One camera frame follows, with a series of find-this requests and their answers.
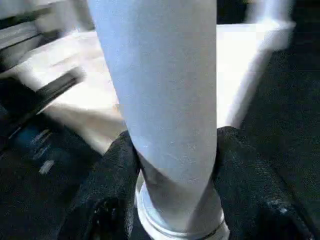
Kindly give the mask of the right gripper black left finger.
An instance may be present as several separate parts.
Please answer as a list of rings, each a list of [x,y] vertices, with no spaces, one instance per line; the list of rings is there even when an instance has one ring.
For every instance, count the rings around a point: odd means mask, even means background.
[[[73,199],[59,240],[128,240],[140,162],[129,132],[112,142]]]

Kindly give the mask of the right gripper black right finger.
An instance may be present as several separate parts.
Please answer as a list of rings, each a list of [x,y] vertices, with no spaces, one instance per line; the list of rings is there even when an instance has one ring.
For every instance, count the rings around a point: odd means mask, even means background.
[[[231,126],[217,129],[213,184],[231,240],[314,240],[316,227],[249,137]]]

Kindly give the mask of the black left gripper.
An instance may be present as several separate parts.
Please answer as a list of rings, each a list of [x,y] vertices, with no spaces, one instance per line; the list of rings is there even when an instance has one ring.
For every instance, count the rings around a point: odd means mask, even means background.
[[[0,124],[4,125],[4,173],[80,185],[101,159],[81,136],[51,119],[26,119],[83,79],[72,69],[38,90],[19,78],[0,80]]]

